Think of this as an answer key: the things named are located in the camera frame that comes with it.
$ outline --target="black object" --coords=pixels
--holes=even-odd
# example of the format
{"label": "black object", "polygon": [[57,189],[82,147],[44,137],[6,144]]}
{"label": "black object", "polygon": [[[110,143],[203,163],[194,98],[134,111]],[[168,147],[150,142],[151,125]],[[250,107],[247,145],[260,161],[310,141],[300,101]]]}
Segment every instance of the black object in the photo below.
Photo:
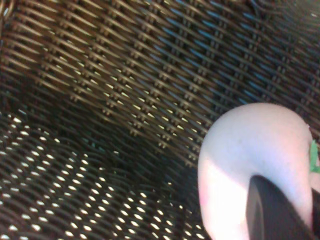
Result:
{"label": "black object", "polygon": [[250,181],[246,216],[250,240],[317,240],[320,236],[320,195],[313,191],[311,232],[281,190],[262,176]]}

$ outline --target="wicker surface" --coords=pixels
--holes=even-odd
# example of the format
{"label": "wicker surface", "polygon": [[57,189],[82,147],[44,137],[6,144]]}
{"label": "wicker surface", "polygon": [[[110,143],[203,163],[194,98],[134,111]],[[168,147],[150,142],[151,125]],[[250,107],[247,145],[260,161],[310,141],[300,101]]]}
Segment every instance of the wicker surface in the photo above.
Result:
{"label": "wicker surface", "polygon": [[285,2],[0,0],[0,232],[206,238],[221,114],[278,103],[320,136],[319,4]]}

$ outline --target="white egg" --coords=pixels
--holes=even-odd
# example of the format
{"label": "white egg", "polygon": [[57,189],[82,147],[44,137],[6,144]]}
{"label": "white egg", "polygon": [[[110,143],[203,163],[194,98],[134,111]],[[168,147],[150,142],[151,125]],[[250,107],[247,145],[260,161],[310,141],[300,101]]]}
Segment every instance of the white egg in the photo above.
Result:
{"label": "white egg", "polygon": [[[201,216],[212,239],[249,240],[246,204],[254,175],[278,186],[311,228],[311,142],[309,126],[282,106],[254,103],[221,116],[205,136],[198,161]],[[313,178],[314,185],[320,183]]]}

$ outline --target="green object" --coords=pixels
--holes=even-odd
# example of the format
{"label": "green object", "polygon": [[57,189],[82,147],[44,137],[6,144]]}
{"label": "green object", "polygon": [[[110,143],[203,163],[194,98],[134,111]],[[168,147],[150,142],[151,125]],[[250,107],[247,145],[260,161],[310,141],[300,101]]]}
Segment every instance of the green object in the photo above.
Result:
{"label": "green object", "polygon": [[320,174],[320,166],[316,166],[318,159],[318,147],[316,141],[313,140],[310,146],[310,172]]}

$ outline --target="white round object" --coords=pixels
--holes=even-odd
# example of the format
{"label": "white round object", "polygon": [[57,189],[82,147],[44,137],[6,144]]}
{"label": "white round object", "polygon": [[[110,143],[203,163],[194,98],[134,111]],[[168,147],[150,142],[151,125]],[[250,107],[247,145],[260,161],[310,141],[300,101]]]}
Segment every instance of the white round object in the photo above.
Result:
{"label": "white round object", "polygon": [[204,227],[215,240],[249,240],[246,204],[250,178],[273,182],[312,228],[309,173],[312,136],[295,112],[254,103],[232,109],[210,128],[198,160],[198,187]]}

